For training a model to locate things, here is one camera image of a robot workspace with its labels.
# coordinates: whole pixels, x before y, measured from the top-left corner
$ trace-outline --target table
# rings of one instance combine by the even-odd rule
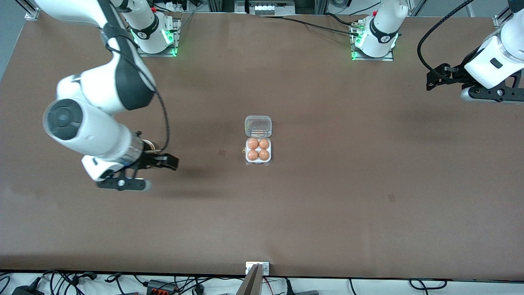
[[[275,276],[521,279],[522,107],[426,92],[416,45],[437,21],[406,19],[395,61],[368,62],[343,35],[195,14],[177,57],[146,59],[180,167],[141,172],[153,188],[136,193],[96,188],[43,131],[56,83],[111,55],[97,29],[42,13],[0,85],[0,267],[242,274],[270,261]],[[450,19],[423,52],[458,64],[491,31]],[[244,164],[252,114],[273,120],[269,166]],[[157,101],[116,118],[163,140]]]

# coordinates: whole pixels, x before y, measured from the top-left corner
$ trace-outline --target clear plastic egg carton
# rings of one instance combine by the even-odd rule
[[[246,160],[246,165],[251,165],[251,164],[269,165],[273,158],[272,151],[271,151],[273,147],[273,143],[268,138],[271,136],[271,118],[265,115],[247,116],[246,121],[245,121],[245,130],[246,130],[246,135],[248,136],[248,139],[246,140],[246,146],[244,148],[244,152],[245,152],[244,157]],[[259,145],[262,139],[266,139],[269,142],[269,147],[266,149],[269,153],[269,158],[267,160],[263,161],[259,157],[257,157],[256,160],[252,161],[248,158],[248,153],[251,151],[251,149],[248,146],[248,142],[249,142],[249,139],[251,138],[257,139]],[[253,151],[260,153],[261,150],[262,148],[258,146]]]

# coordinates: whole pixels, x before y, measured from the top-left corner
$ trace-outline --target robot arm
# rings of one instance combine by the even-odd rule
[[[435,69],[436,74],[429,72],[428,91],[442,84],[462,83],[461,98],[466,101],[524,102],[524,91],[518,87],[524,69],[524,0],[508,3],[513,17],[490,34],[460,65],[452,68],[442,64]],[[511,86],[506,85],[508,77],[513,77]]]
[[[408,15],[406,0],[382,0],[376,14],[364,19],[364,31],[355,47],[371,57],[383,57],[393,48]]]
[[[135,170],[134,176],[137,170],[151,166],[176,170],[178,159],[158,154],[148,141],[113,118],[119,112],[146,107],[156,91],[153,77],[118,15],[124,2],[37,0],[42,10],[54,18],[100,28],[102,40],[113,53],[107,64],[58,83],[57,100],[47,108],[43,125],[57,142],[85,155],[82,164],[99,187],[144,190],[148,182],[125,177],[127,168]],[[147,5],[145,0],[132,2]],[[155,19],[148,13],[143,18]],[[158,44],[154,39],[149,43]]]

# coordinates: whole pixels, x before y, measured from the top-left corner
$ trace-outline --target egg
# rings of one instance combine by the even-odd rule
[[[247,141],[247,147],[250,149],[250,150],[254,150],[258,147],[258,140],[256,138],[250,138],[248,141]]]
[[[267,150],[269,148],[269,140],[265,138],[261,139],[258,146],[263,150]]]
[[[266,150],[261,150],[260,152],[258,152],[258,157],[262,161],[267,161],[267,160],[269,160],[269,152],[266,151]]]
[[[255,161],[258,159],[258,153],[257,151],[249,151],[247,152],[247,158],[250,160],[250,161]]]

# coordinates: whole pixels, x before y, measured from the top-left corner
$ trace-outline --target plastic lid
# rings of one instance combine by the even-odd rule
[[[245,122],[246,135],[263,138],[271,136],[271,118],[268,116],[247,116]]]

